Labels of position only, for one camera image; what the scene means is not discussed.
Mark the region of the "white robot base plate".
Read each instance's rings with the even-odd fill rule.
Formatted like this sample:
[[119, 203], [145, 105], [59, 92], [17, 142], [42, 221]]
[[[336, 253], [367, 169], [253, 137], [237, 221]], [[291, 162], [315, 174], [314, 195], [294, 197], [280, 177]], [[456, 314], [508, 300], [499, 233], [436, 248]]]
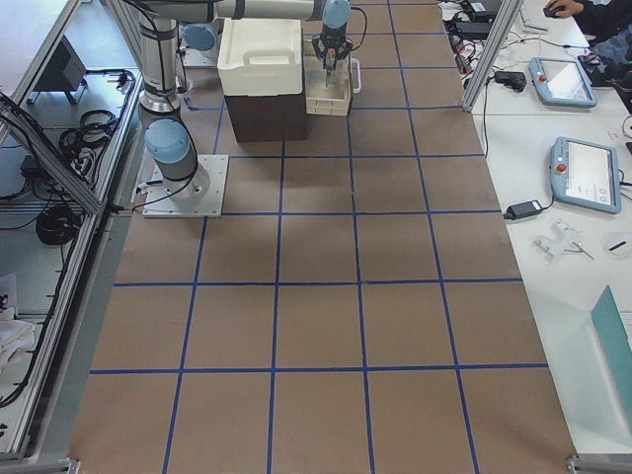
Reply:
[[197, 172], [187, 186], [178, 192], [186, 181], [163, 183], [157, 165], [151, 180], [159, 184], [148, 188], [149, 203], [140, 211], [146, 218], [220, 217], [228, 174], [227, 155], [199, 155]]

